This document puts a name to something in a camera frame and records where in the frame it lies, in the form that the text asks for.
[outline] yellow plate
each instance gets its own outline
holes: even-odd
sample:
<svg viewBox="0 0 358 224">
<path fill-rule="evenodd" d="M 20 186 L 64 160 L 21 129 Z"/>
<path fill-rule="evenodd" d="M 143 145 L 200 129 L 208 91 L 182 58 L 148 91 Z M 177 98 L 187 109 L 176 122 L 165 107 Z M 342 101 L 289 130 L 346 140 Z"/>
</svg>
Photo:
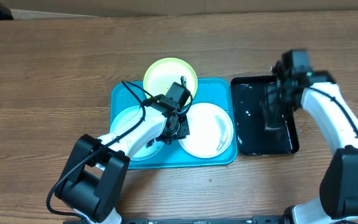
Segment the yellow plate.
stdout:
<svg viewBox="0 0 358 224">
<path fill-rule="evenodd" d="M 195 97 L 197 92 L 197 76 L 193 68 L 184 60 L 178 58 L 163 58 L 154 62 L 143 79 L 143 88 L 151 95 L 167 94 L 173 82 L 181 84 L 181 77 L 186 79 L 186 88 Z"/>
</svg>

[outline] table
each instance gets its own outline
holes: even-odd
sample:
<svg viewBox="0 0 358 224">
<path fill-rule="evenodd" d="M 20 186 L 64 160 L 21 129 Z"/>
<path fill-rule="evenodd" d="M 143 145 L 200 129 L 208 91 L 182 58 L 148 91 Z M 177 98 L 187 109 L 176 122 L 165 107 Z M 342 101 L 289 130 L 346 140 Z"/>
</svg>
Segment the table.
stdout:
<svg viewBox="0 0 358 224">
<path fill-rule="evenodd" d="M 0 21 L 0 223 L 62 222 L 45 208 L 47 193 L 75 141 L 108 132 L 122 79 L 141 80 L 164 57 L 186 60 L 200 78 L 266 75 L 293 48 L 332 73 L 358 116 L 358 11 Z M 129 171 L 119 213 L 240 218 L 307 202 L 332 155 L 307 113 L 295 119 L 294 156 Z M 70 210 L 55 198 L 52 206 Z"/>
</svg>

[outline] tray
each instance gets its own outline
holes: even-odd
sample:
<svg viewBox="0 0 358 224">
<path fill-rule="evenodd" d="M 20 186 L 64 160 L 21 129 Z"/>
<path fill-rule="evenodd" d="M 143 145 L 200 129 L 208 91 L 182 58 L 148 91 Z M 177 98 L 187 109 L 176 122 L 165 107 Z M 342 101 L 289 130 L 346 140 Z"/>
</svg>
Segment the tray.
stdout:
<svg viewBox="0 0 358 224">
<path fill-rule="evenodd" d="M 143 86 L 143 82 L 133 82 L 136 85 Z M 141 99 L 146 99 L 142 90 L 129 86 L 131 90 Z M 228 113 L 232 122 L 234 113 L 232 108 L 230 85 L 222 78 L 200 78 L 198 79 L 198 90 L 193 103 L 212 103 L 221 107 Z M 118 84 L 111 93 L 110 107 L 110 125 L 114 118 L 124 109 L 139 105 L 136 99 L 129 93 L 122 83 Z M 178 141 L 171 145 L 164 145 L 161 150 L 149 159 L 143 161 L 131 161 L 130 169 L 153 169 L 153 168 L 171 168 L 171 167 L 198 167 L 224 165 L 231 163 L 237 156 L 236 138 L 233 137 L 231 145 L 219 156 L 209 159 L 201 159 L 187 153 Z"/>
<path fill-rule="evenodd" d="M 243 155 L 293 154 L 299 150 L 292 114 L 283 128 L 265 130 L 260 101 L 265 97 L 265 87 L 273 82 L 273 76 L 240 77 L 231 81 L 236 140 Z"/>
</svg>

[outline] blue tray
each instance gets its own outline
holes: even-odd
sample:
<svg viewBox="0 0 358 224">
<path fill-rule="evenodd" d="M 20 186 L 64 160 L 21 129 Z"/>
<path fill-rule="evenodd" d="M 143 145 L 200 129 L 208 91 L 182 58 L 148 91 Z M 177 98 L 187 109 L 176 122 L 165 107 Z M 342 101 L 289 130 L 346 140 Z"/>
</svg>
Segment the blue tray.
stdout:
<svg viewBox="0 0 358 224">
<path fill-rule="evenodd" d="M 143 82 L 136 81 L 136 85 L 143 86 Z M 141 99 L 146 99 L 144 92 L 130 86 L 131 90 Z M 228 113 L 234 122 L 234 113 L 231 101 L 230 85 L 222 78 L 200 78 L 198 89 L 193 103 L 212 103 L 221 107 Z M 137 100 L 129 93 L 122 83 L 118 84 L 111 93 L 110 125 L 114 118 L 124 109 L 139 105 Z M 151 158 L 143 161 L 131 161 L 130 169 L 152 169 L 171 167 L 198 167 L 211 165 L 224 165 L 231 163 L 237 156 L 237 139 L 234 138 L 226 151 L 214 158 L 201 159 L 187 153 L 179 144 L 174 141 L 171 145 L 164 145 L 161 150 Z"/>
</svg>

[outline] plate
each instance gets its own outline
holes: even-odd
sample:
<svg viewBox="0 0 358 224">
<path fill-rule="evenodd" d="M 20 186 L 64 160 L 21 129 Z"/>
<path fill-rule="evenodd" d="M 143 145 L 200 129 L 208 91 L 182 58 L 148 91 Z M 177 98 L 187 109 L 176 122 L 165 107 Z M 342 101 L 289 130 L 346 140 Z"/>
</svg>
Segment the plate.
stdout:
<svg viewBox="0 0 358 224">
<path fill-rule="evenodd" d="M 129 108 L 126 108 L 121 113 L 119 113 L 114 121 L 111 123 L 110 126 L 110 133 L 113 132 L 115 129 L 120 128 L 122 125 L 124 125 L 126 122 L 128 122 L 130 119 L 132 119 L 138 112 L 141 110 L 139 106 L 131 106 Z M 141 161 L 144 159 L 148 159 L 156 153 L 159 152 L 159 150 L 164 145 L 163 142 L 158 142 L 156 140 L 149 142 L 145 146 L 143 146 L 132 158 L 133 161 Z"/>
<path fill-rule="evenodd" d="M 211 103 L 198 103 L 187 113 L 190 135 L 179 140 L 182 148 L 199 158 L 222 154 L 233 139 L 234 128 L 229 115 Z"/>
<path fill-rule="evenodd" d="M 182 84 L 181 78 L 184 78 L 184 86 L 190 90 L 194 97 L 197 92 L 197 76 L 193 68 L 184 60 L 178 58 L 163 58 L 154 62 L 143 79 L 143 88 L 151 95 L 167 94 L 173 82 Z"/>
</svg>

